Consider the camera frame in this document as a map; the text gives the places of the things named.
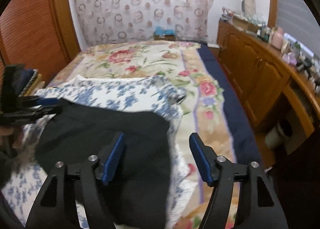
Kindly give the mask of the person's left hand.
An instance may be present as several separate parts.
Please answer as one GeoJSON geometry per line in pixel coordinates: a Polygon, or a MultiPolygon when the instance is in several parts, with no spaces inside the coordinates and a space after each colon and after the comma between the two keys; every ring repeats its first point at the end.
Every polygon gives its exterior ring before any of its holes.
{"type": "Polygon", "coordinates": [[[9,136],[14,133],[15,128],[11,126],[0,126],[0,136],[9,136]]]}

